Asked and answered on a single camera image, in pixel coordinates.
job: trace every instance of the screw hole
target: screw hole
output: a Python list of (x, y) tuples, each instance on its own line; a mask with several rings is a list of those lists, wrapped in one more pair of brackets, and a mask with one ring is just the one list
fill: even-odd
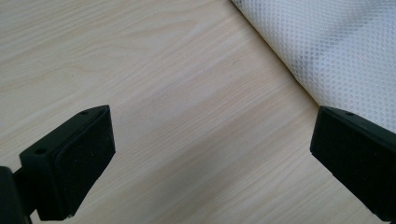
[(35, 151), (35, 154), (36, 155), (43, 155), (44, 153), (46, 153), (47, 152), (47, 149), (46, 148), (39, 148), (39, 149), (37, 149), (36, 151)]

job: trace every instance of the white mesh fabric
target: white mesh fabric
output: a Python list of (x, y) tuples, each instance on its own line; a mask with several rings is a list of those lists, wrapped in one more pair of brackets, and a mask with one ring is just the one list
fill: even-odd
[(320, 105), (396, 133), (395, 0), (233, 0)]

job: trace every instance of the light wood grain surface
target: light wood grain surface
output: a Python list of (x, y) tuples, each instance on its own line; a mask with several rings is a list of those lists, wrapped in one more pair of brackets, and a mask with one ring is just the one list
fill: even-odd
[(0, 1), (0, 164), (97, 105), (117, 153), (63, 223), (381, 223), (311, 156), (318, 106), (229, 0)]

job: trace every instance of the white cloth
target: white cloth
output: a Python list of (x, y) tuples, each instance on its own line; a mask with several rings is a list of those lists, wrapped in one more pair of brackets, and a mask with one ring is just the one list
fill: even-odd
[(396, 133), (396, 0), (233, 0), (320, 105)]

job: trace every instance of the wooden table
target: wooden table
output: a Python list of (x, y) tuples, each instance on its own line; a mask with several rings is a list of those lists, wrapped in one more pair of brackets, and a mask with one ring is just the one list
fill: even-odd
[(1, 1), (0, 52), (13, 171), (111, 106), (117, 153), (63, 223), (380, 223), (311, 156), (318, 105), (229, 0)]

